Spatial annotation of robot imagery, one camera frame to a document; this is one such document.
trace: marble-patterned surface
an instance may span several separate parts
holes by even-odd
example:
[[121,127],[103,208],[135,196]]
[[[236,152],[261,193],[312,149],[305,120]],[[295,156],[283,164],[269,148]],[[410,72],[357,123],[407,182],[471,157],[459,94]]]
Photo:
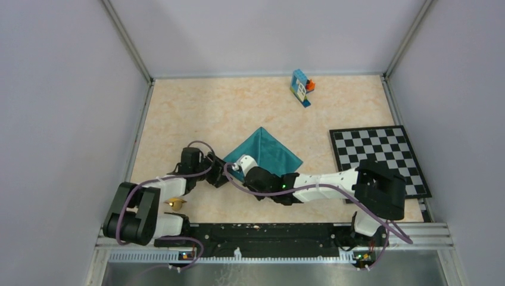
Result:
[[[193,140],[208,142],[223,158],[260,126],[303,160],[298,172],[333,173],[329,129],[393,125],[379,76],[313,80],[308,108],[289,91],[290,77],[157,80],[132,182],[171,172]],[[202,223],[350,222],[357,209],[342,200],[283,206],[257,201],[231,184],[215,189],[206,182],[184,199],[180,212]],[[407,200],[405,221],[422,221],[417,200]]]

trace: metal frame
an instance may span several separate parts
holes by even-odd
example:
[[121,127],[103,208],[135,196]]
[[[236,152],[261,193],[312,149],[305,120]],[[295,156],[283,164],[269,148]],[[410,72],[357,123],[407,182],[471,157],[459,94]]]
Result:
[[145,98],[144,106],[142,107],[141,117],[137,124],[135,139],[133,140],[132,145],[132,152],[130,153],[130,156],[128,156],[123,181],[129,181],[130,178],[132,177],[133,167],[135,165],[135,158],[137,158],[137,152],[139,151],[139,144],[142,137],[142,131],[144,131],[145,119],[147,117],[147,111],[149,110],[149,104],[151,103],[153,90],[154,90],[154,82],[151,82],[149,84],[149,89],[147,90],[147,96]]
[[111,20],[112,25],[114,26],[119,38],[123,42],[124,47],[128,51],[128,54],[131,56],[133,62],[137,66],[137,69],[139,69],[140,73],[142,73],[142,76],[144,77],[145,81],[149,84],[152,84],[153,78],[149,74],[149,71],[147,70],[147,67],[144,64],[144,61],[142,61],[139,52],[135,48],[132,39],[126,32],[126,29],[124,28],[121,19],[119,19],[119,16],[117,15],[116,10],[114,9],[112,3],[110,2],[110,0],[99,0],[99,1],[104,7],[107,16],[109,16],[109,19]]
[[[335,223],[335,226],[349,226],[349,223]],[[418,251],[437,250],[449,286],[465,285],[460,279],[460,269],[454,260],[454,243],[446,223],[399,223],[403,231],[414,241],[407,244],[396,236],[389,238],[387,251]],[[105,277],[107,263],[182,263],[177,255],[166,248],[154,247],[153,241],[146,246],[128,244],[120,246],[115,239],[100,235],[95,244],[92,266],[90,267],[86,286],[100,286]],[[353,251],[367,251],[367,247],[356,247]],[[296,258],[248,258],[235,257],[202,258],[199,263],[347,263],[350,262],[352,251],[342,253],[340,257],[315,257],[311,259]]]
[[386,78],[386,80],[388,80],[395,71],[396,67],[398,66],[398,63],[401,60],[401,57],[407,51],[407,48],[409,47],[410,43],[415,37],[417,31],[419,30],[419,27],[421,26],[423,20],[425,19],[426,15],[433,7],[433,4],[435,2],[436,0],[426,0],[424,2],[423,6],[421,7],[421,10],[419,10],[416,18],[414,19],[414,22],[410,26],[409,31],[405,35],[405,38],[403,38],[403,40],[401,41],[401,44],[398,47],[397,52],[395,53],[393,59],[391,60],[391,63],[389,64],[388,68],[386,69],[386,72],[384,73],[384,77]]
[[[126,29],[124,28],[119,16],[117,15],[113,5],[110,0],[99,0],[104,10],[107,12],[114,28],[116,29],[121,41],[123,42],[125,48],[130,54],[133,62],[142,73],[142,76],[149,83],[149,90],[146,95],[145,104],[142,109],[142,115],[139,119],[139,123],[136,128],[136,136],[135,141],[133,143],[132,152],[130,153],[127,168],[124,174],[124,179],[129,180],[131,174],[133,172],[133,165],[135,164],[135,158],[138,151],[139,141],[142,136],[142,131],[144,128],[144,123],[149,107],[149,103],[151,100],[152,92],[154,89],[154,79],[151,77],[147,67],[142,61],[141,56],[139,55],[137,49],[135,48],[133,41],[129,37]],[[389,79],[391,75],[394,73],[398,63],[400,62],[403,54],[407,51],[407,48],[410,45],[413,37],[419,29],[422,21],[425,19],[427,13],[433,7],[433,3],[436,2],[434,0],[426,0],[423,4],[421,10],[416,16],[412,26],[409,28],[405,38],[403,39],[398,51],[394,55],[391,63],[389,64],[387,70],[381,76],[382,86],[384,88],[384,92],[386,94],[386,98],[388,100],[389,108],[391,110],[391,115],[394,119],[394,123],[396,125],[401,125],[403,123],[403,119],[401,117],[394,93],[390,87]],[[429,210],[429,203],[425,200],[426,208]],[[336,223],[335,225],[349,225],[348,223]],[[463,273],[461,264],[457,258],[457,254],[454,248],[453,240],[450,236],[448,227],[446,223],[399,223],[400,227],[404,229],[407,235],[411,236],[414,244],[406,244],[402,240],[398,239],[395,236],[390,238],[390,247],[388,247],[388,251],[396,251],[396,250],[437,250],[440,262],[442,264],[442,268],[444,271],[445,278],[447,280],[447,284],[449,286],[457,286],[457,285],[468,285],[466,277]],[[362,251],[366,249],[355,248],[355,251]],[[132,253],[137,254],[136,256],[130,256],[128,259],[130,262],[132,261],[142,261],[142,262],[157,262],[157,260],[149,260],[150,256],[140,256],[138,254],[142,253],[152,253],[156,251],[156,253],[167,252],[167,250],[162,248],[155,248],[152,242],[146,246],[139,245],[117,245],[116,241],[111,238],[106,238],[103,236],[99,236],[97,242],[95,244],[95,250],[93,253],[92,262],[88,271],[88,276],[86,278],[87,286],[100,286],[102,285],[102,281],[105,277],[105,271],[107,268],[107,263],[111,260],[111,257],[116,261],[118,257],[115,254],[122,253]],[[168,255],[169,259],[174,259],[173,256]],[[337,263],[338,257],[333,257],[334,260],[328,259],[310,259],[313,263]],[[203,263],[223,263],[223,259],[203,259]],[[251,262],[260,262],[264,263],[268,261],[268,259],[247,259],[241,257],[231,257],[230,260],[227,260],[229,263],[251,263]],[[280,259],[280,262],[285,263],[286,260]],[[292,263],[307,263],[306,259],[293,260]],[[275,260],[270,259],[270,263],[277,263]]]

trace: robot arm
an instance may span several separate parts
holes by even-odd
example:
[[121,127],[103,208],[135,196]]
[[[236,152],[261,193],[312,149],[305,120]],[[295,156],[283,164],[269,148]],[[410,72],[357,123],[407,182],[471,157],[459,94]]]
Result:
[[[358,168],[327,175],[290,173],[281,177],[258,167],[251,156],[242,156],[233,167],[244,173],[244,185],[255,192],[277,192],[283,189],[303,188],[291,194],[272,196],[272,200],[284,205],[306,203],[328,198],[346,198],[332,185],[364,204],[374,215],[384,220],[399,220],[404,217],[405,178],[398,172],[370,160],[362,160]],[[368,237],[373,236],[380,223],[359,210],[353,217],[354,230]]]
[[[198,181],[204,179],[216,188],[227,182],[223,174],[225,162],[212,153],[204,156],[197,148],[184,148],[177,166],[176,172],[143,185],[135,194],[128,208],[138,210],[137,212],[127,210],[124,214],[120,228],[122,240],[145,245],[153,237],[180,235],[185,226],[189,225],[189,220],[182,214],[163,213],[161,206],[164,202],[189,193]],[[210,171],[204,175],[192,176],[207,169]],[[279,177],[259,167],[251,156],[244,155],[233,165],[233,169],[244,173],[244,185],[254,192],[266,194],[300,188],[289,194],[269,196],[283,205],[290,206],[294,203],[307,203],[319,199],[346,198],[339,191],[325,186],[332,185],[350,197],[356,198],[383,220],[399,220],[404,216],[405,179],[398,172],[393,172],[387,166],[374,161],[362,160],[358,168],[339,173],[326,175],[289,173]],[[103,232],[106,237],[116,237],[115,230],[121,208],[135,186],[137,185],[125,182],[118,187],[104,222]],[[259,195],[256,197],[258,200],[264,198]],[[379,226],[380,224],[365,211],[359,210],[353,216],[352,227],[358,234],[372,237]]]

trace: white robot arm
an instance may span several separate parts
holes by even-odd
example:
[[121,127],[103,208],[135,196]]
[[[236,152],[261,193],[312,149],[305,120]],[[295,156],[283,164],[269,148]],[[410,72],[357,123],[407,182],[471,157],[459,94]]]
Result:
[[[327,175],[293,173],[278,177],[258,167],[251,156],[244,155],[234,164],[233,169],[242,170],[245,186],[252,191],[275,191],[276,189],[279,190],[279,185],[281,189],[294,189],[312,185],[289,195],[272,197],[278,203],[289,205],[321,199],[345,199],[346,196],[334,188],[319,186],[332,185],[357,198],[374,215],[383,220],[403,218],[405,179],[399,173],[391,171],[374,161],[364,160],[360,167],[339,173]],[[358,210],[353,217],[354,230],[368,237],[373,236],[380,225],[376,219],[362,209]]]

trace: wire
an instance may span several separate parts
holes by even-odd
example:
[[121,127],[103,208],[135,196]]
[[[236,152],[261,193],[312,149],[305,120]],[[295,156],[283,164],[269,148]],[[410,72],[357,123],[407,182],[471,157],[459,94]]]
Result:
[[226,178],[228,178],[228,180],[230,181],[230,183],[232,183],[232,185],[234,185],[237,189],[240,189],[243,192],[246,192],[246,193],[251,194],[251,195],[258,195],[258,196],[261,196],[261,197],[274,197],[276,195],[286,195],[286,194],[290,194],[292,192],[300,191],[302,189],[307,189],[307,188],[324,187],[324,188],[334,189],[335,191],[338,191],[343,196],[345,196],[347,199],[351,200],[355,205],[357,205],[365,213],[367,213],[374,220],[376,220],[378,223],[380,223],[384,228],[386,228],[387,230],[391,231],[394,235],[396,235],[397,237],[399,237],[399,239],[405,241],[408,244],[413,244],[414,243],[410,239],[410,237],[407,234],[405,234],[405,232],[403,232],[396,223],[392,222],[392,224],[395,226],[395,228],[397,228],[400,232],[396,231],[396,229],[394,229],[391,226],[389,226],[389,224],[383,222],[382,219],[380,219],[378,216],[376,216],[374,213],[372,213],[364,204],[362,204],[361,202],[359,202],[359,200],[357,200],[356,198],[354,198],[352,195],[347,194],[345,191],[343,191],[341,188],[339,188],[337,186],[329,185],[329,184],[318,184],[318,185],[312,184],[312,185],[306,185],[306,186],[299,186],[298,188],[287,189],[287,190],[280,191],[280,192],[270,192],[270,193],[253,192],[253,191],[250,191],[250,190],[248,190],[248,189],[240,186],[239,184],[237,184],[233,180],[230,172],[228,172],[228,167],[231,167],[231,166],[232,166],[232,163],[226,163],[225,164],[225,167],[224,167],[225,176],[226,176]]
[[[216,154],[214,153],[214,149],[212,149],[212,147],[210,145],[208,145],[207,143],[205,143],[204,141],[200,141],[200,140],[195,140],[195,141],[190,142],[189,145],[188,145],[188,147],[191,146],[194,143],[204,144],[205,146],[207,146],[210,149],[210,151],[212,152],[212,155],[214,157],[214,159],[212,160],[212,163],[210,164],[210,167],[207,168],[207,170],[199,172],[199,173],[196,173],[196,174],[174,175],[174,176],[169,176],[169,177],[161,178],[161,180],[167,181],[167,180],[176,179],[176,178],[193,178],[193,177],[198,177],[198,176],[201,176],[201,175],[204,175],[204,174],[208,173],[212,169],[212,167],[214,166],[214,162],[216,161]],[[140,188],[142,188],[142,186],[147,185],[147,184],[151,184],[151,183],[156,183],[156,182],[159,182],[159,180],[158,179],[152,179],[152,180],[147,180],[145,182],[142,182],[142,183],[138,184],[130,192],[130,194],[126,198],[126,201],[124,201],[123,208],[121,209],[121,212],[119,213],[119,218],[117,219],[117,227],[116,227],[116,241],[117,241],[117,244],[119,244],[119,245],[126,245],[126,244],[128,244],[128,243],[124,243],[124,242],[121,241],[120,233],[121,233],[121,224],[123,222],[124,213],[126,212],[126,208],[128,207],[128,204],[132,200],[133,196],[135,195],[135,193]]]
[[[396,223],[394,223],[392,220],[386,220],[387,223],[392,223],[394,225],[396,225]],[[384,246],[382,247],[382,250],[381,252],[379,253],[379,256],[377,256],[377,258],[375,259],[375,261],[372,263],[372,265],[368,266],[367,269],[368,271],[372,270],[376,265],[377,265],[377,262],[379,262],[382,258],[382,255],[384,254],[384,252],[386,251],[386,246],[388,246],[388,243],[389,243],[389,229],[386,228],[386,240],[384,242]]]
[[194,258],[193,258],[193,261],[192,261],[192,262],[190,262],[188,265],[186,265],[186,266],[184,266],[184,267],[181,267],[181,268],[177,267],[177,268],[175,268],[175,267],[173,267],[172,265],[166,265],[166,264],[158,264],[158,265],[154,265],[154,266],[151,266],[151,267],[149,267],[149,268],[145,269],[144,271],[142,271],[142,272],[140,272],[140,273],[136,274],[136,275],[135,275],[132,279],[130,279],[130,280],[129,280],[126,284],[125,284],[125,286],[126,286],[126,285],[131,284],[133,281],[137,280],[140,276],[142,276],[142,275],[146,274],[147,272],[149,272],[149,271],[151,271],[151,270],[154,270],[154,269],[156,269],[156,268],[169,268],[169,269],[177,270],[177,271],[179,271],[179,272],[184,271],[184,270],[186,270],[187,268],[192,267],[192,266],[193,266],[193,265],[197,262],[197,260],[198,260],[198,259],[200,259],[200,257],[201,257],[201,256],[203,255],[203,253],[204,253],[204,249],[205,249],[205,248],[204,248],[203,243],[202,243],[200,240],[196,239],[196,238],[192,238],[192,237],[160,237],[160,238],[158,238],[158,239],[159,239],[159,240],[185,240],[185,241],[193,241],[194,243],[197,243],[198,245],[200,245],[201,250],[198,252],[198,255],[197,255],[196,257],[194,257]]

